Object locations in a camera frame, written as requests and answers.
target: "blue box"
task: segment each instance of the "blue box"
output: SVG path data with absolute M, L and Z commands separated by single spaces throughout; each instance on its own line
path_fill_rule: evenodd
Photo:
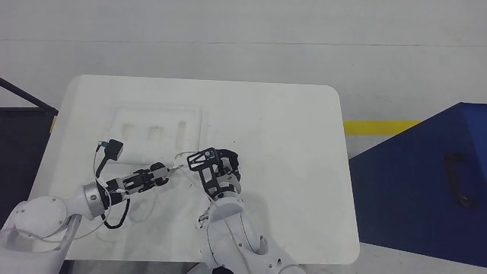
M 459 103 L 350 159 L 366 244 L 487 267 L 487 105 Z

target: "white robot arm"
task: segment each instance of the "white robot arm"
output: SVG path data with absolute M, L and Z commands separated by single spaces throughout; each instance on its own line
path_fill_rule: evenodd
M 236 153 L 208 148 L 190 155 L 187 161 L 189 169 L 199 173 L 203 189 L 212 201 L 199 219 L 202 254 L 209 269 L 222 266 L 235 274 L 306 273 L 272 239 L 259 234 L 249 220 L 239 196 Z M 191 274 L 204 272 L 200 266 Z
M 105 158 L 98 167 L 97 178 L 105 163 L 110 159 L 116 161 L 123 149 L 123 144 L 115 140 L 101 142 L 98 148 L 101 146 L 105 147 Z M 106 222 L 105 210 L 109 209 L 110 212 L 111 206 L 122 201 L 126 201 L 128 210 L 131 194 L 164 185 L 168 182 L 170 173 L 171 170 L 162 163 L 156 163 L 149 169 L 137 170 L 124 178 L 80 186 L 69 199 L 44 196 L 19 203 L 0 231 L 0 273 L 59 273 L 71 242 L 95 231 L 75 237 L 83 217 L 93 220 L 101 216 L 103 224 L 108 228 L 118 228 L 122 225 L 126 213 L 118 225 L 111 226 Z M 64 230 L 61 241 L 45 239 Z M 26 239 L 40 239 L 59 245 L 50 251 L 32 252 L 31 247 L 23 245 L 26 242 L 23 240 Z

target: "white table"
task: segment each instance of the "white table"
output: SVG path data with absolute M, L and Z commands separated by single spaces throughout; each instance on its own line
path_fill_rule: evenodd
M 124 102 L 201 108 L 199 148 L 239 154 L 242 198 L 263 234 L 299 263 L 343 264 L 357 258 L 339 96 L 328 86 L 77 77 L 68 86 L 31 199 L 69 197 L 77 186 L 93 180 L 97 141 L 106 139 L 110 114 Z M 108 164 L 103 175 L 107 180 L 138 168 Z M 198 186 L 174 174 L 166 186 L 133 195 L 124 226 L 116 231 L 103 227 L 75 241 L 67 258 L 201 261 L 196 221 L 208 203 Z M 123 204 L 114 207 L 110 222 L 117 222 L 122 212 Z M 98 220 L 84 220 L 78 234 Z

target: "white floor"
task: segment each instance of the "white floor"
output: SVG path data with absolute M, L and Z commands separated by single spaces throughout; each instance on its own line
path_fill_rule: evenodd
M 0 0 L 0 75 L 55 107 L 76 75 L 140 75 L 328 84 L 344 119 L 424 119 L 487 102 L 486 23 L 485 0 Z M 382 139 L 349 137 L 349 155 Z M 311 269 L 487 273 L 368 245 L 350 266 Z

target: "yellow floor line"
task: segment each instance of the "yellow floor line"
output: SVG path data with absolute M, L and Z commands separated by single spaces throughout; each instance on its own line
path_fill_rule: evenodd
M 420 122 L 414 120 L 351 120 L 343 122 L 343 126 L 345 135 L 397 135 Z
M 51 130 L 49 131 L 49 133 L 53 133 L 54 124 L 56 124 L 56 117 L 57 116 L 54 116 L 53 123 L 51 124 Z

